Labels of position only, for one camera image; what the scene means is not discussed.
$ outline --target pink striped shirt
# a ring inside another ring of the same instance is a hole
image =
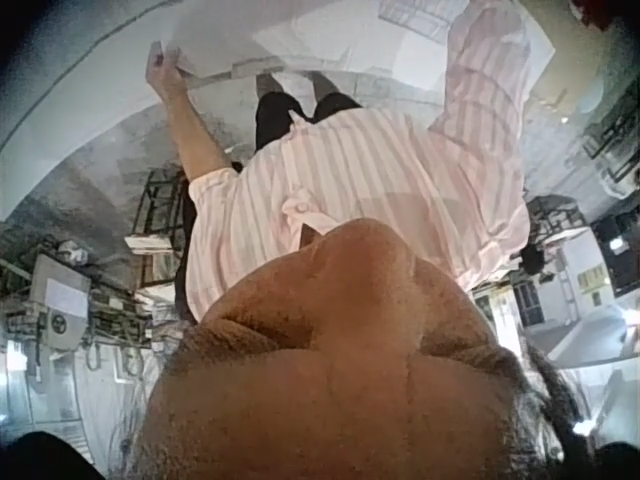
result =
[[[374,109],[316,125],[296,118],[240,175],[227,168],[191,183],[187,299],[198,321],[244,276],[296,251],[303,224],[325,234],[377,219],[465,290],[524,246],[523,23],[509,2],[471,0],[448,50],[444,112],[431,127]]]

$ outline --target paper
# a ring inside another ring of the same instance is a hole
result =
[[[80,318],[87,318],[89,313],[89,296],[85,292],[69,287],[53,278],[47,279],[44,304],[53,310]]]

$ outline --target light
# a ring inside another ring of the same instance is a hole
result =
[[[25,372],[27,370],[27,356],[22,353],[16,342],[7,342],[7,371]]]
[[[640,312],[637,310],[622,310],[622,318],[627,327],[640,325]]]
[[[593,429],[596,428],[596,422],[591,419],[583,420],[582,422],[578,422],[573,427],[573,433],[576,435],[581,435],[583,437],[588,437],[593,432]]]
[[[622,247],[624,247],[624,240],[620,237],[616,237],[609,242],[609,248],[613,251],[619,250]]]

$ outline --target black pants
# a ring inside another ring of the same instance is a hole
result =
[[[361,106],[347,95],[337,92],[331,93],[318,102],[313,117],[308,118],[302,111],[300,103],[288,93],[267,93],[260,99],[256,112],[256,152],[289,133],[293,123],[289,114],[291,110],[311,123],[319,123],[331,115],[353,108],[361,108]],[[238,173],[242,171],[242,165],[239,163],[234,163],[233,168]],[[191,197],[189,197],[189,184],[186,181],[182,186],[182,196],[182,225],[185,235],[185,249],[175,279],[176,310],[181,320],[187,320],[195,325],[197,322],[187,304],[186,277],[191,232],[193,231],[193,224],[196,221],[197,214],[196,207]]]

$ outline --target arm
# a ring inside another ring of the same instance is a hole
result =
[[[178,51],[163,54],[160,43],[154,42],[146,77],[167,109],[171,137],[185,174],[193,182],[208,173],[230,168],[231,162],[189,100],[186,82],[176,67],[178,55]]]
[[[449,32],[445,110],[430,130],[480,163],[514,155],[529,42],[507,0],[470,0]]]

